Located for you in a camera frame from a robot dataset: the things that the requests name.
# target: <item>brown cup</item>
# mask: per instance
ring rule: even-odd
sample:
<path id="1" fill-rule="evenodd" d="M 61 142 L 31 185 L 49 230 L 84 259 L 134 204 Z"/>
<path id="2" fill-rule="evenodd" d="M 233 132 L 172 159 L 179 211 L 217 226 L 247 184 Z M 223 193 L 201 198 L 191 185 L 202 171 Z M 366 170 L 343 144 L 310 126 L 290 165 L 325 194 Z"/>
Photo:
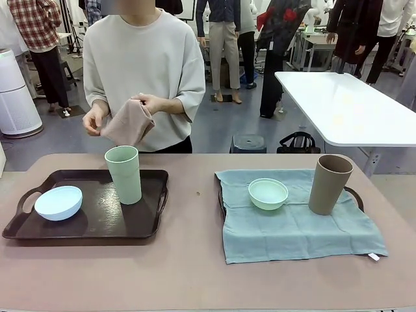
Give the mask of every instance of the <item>brown cup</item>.
<path id="1" fill-rule="evenodd" d="M 309 197 L 309 208 L 314 213 L 323 216 L 332 213 L 352 169 L 352 163 L 340 156 L 319 157 Z"/>

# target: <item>cup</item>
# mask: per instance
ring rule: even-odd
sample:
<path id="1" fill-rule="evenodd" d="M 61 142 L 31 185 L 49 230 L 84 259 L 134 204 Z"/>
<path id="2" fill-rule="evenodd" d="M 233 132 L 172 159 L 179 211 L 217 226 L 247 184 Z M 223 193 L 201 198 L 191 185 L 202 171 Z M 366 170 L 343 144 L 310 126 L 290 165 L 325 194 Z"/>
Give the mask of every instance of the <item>cup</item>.
<path id="1" fill-rule="evenodd" d="M 352 163 L 340 156 L 319 157 L 309 197 L 309 208 L 314 213 L 323 216 L 332 213 L 352 169 Z"/>
<path id="2" fill-rule="evenodd" d="M 132 146 L 118 146 L 105 154 L 112 181 L 120 203 L 132 205 L 142 198 L 138 150 Z"/>

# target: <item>tray handle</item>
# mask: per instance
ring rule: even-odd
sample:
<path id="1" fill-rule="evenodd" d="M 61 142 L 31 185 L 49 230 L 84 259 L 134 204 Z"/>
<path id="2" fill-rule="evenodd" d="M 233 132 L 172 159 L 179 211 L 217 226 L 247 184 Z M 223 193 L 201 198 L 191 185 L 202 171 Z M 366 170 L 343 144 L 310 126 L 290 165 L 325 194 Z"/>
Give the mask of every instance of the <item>tray handle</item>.
<path id="1" fill-rule="evenodd" d="M 168 201 L 168 196 L 169 196 L 169 191 L 167 187 L 164 187 L 162 190 L 162 194 L 161 194 L 161 201 L 162 204 L 159 202 L 159 206 L 156 210 L 156 214 L 157 215 L 161 215 L 163 210 L 164 210 L 164 206 L 166 206 L 166 202 Z"/>
<path id="2" fill-rule="evenodd" d="M 41 187 L 36 187 L 36 188 L 32 188 L 30 191 L 26 192 L 26 194 L 24 194 L 19 202 L 18 202 L 18 207 L 16 209 L 16 214 L 14 215 L 14 217 L 12 218 L 12 220 L 7 224 L 7 226 L 5 227 L 5 229 L 3 230 L 3 237 L 10 237 L 13 236 L 13 234 L 11 234 L 11 231 L 14 230 L 18 230 L 22 224 L 26 221 L 26 218 L 30 215 L 30 213 L 25 213 L 25 211 L 23 211 L 23 205 L 25 204 L 25 202 L 27 201 L 27 199 L 32 196 L 34 193 L 42 193 L 42 189 Z"/>

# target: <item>pink cloth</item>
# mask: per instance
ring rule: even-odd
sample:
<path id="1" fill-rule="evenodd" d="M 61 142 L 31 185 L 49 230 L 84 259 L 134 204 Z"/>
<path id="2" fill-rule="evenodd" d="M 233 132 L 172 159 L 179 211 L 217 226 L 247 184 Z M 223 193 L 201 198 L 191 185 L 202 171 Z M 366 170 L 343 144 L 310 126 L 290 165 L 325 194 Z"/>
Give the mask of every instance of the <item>pink cloth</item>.
<path id="1" fill-rule="evenodd" d="M 137 146 L 154 126 L 155 122 L 142 102 L 129 99 L 101 130 L 101 136 L 109 138 L 119 146 Z"/>

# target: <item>tray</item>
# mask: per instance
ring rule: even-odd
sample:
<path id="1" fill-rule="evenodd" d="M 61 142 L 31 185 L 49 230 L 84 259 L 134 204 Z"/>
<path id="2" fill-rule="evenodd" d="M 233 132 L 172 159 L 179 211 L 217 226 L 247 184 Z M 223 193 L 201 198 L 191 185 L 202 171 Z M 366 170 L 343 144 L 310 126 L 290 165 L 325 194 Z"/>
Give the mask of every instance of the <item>tray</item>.
<path id="1" fill-rule="evenodd" d="M 123 205 L 108 170 L 60 170 L 20 199 L 16 215 L 3 230 L 6 239 L 146 239 L 156 234 L 168 199 L 168 173 L 141 170 L 142 199 Z M 34 193 L 73 185 L 83 192 L 83 204 L 71 218 L 59 222 L 42 218 L 23 205 Z"/>

